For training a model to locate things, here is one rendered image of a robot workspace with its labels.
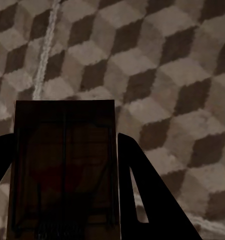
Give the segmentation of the mousetrap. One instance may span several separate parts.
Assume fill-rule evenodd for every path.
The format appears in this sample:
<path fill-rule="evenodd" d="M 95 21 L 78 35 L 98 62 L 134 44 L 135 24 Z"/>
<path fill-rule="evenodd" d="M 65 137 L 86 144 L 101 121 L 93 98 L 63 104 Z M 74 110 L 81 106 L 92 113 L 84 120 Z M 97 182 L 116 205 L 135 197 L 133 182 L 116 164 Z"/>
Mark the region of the mousetrap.
<path fill-rule="evenodd" d="M 115 100 L 16 100 L 6 240 L 121 240 Z"/>

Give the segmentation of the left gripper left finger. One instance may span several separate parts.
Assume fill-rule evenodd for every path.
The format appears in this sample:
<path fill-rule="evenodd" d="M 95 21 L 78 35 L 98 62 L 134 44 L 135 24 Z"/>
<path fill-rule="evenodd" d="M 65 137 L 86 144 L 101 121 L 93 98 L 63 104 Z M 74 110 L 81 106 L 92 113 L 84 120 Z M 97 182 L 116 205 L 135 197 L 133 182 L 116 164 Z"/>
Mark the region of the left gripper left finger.
<path fill-rule="evenodd" d="M 13 161 L 15 134 L 0 136 L 0 181 Z"/>

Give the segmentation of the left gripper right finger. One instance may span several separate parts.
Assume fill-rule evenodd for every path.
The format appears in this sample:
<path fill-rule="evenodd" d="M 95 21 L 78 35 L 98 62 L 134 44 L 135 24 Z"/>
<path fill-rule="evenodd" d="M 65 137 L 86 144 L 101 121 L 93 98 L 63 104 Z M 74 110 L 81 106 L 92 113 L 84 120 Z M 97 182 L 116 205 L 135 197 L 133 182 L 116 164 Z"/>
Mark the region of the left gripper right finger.
<path fill-rule="evenodd" d="M 149 223 L 138 220 L 130 167 Z M 203 240 L 135 139 L 118 134 L 121 240 Z"/>

